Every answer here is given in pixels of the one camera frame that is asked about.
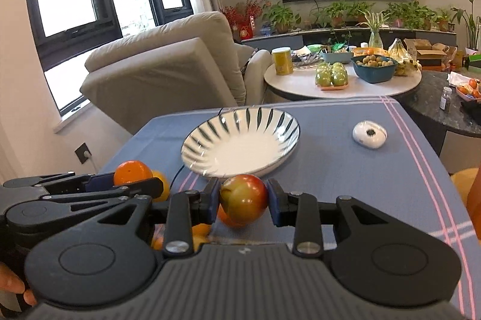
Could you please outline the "person's left hand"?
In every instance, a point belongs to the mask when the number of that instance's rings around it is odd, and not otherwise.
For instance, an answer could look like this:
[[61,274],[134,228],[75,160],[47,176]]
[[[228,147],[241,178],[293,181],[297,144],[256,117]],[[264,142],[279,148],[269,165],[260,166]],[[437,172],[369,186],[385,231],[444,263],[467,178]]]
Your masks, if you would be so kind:
[[2,318],[10,318],[11,314],[18,310],[17,295],[22,295],[29,306],[38,303],[32,290],[27,289],[24,282],[4,263],[1,263],[0,274]]

